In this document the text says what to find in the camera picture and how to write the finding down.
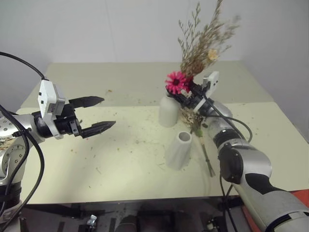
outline pink flower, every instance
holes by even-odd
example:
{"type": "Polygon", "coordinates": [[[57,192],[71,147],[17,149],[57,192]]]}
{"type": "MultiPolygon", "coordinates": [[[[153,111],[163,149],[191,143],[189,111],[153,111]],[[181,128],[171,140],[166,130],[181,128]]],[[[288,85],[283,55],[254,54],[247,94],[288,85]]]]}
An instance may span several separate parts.
{"type": "Polygon", "coordinates": [[[173,94],[181,94],[181,90],[185,89],[187,91],[187,87],[185,86],[186,78],[185,75],[182,74],[181,71],[172,72],[168,74],[170,80],[165,81],[167,83],[166,89],[173,94]]]}

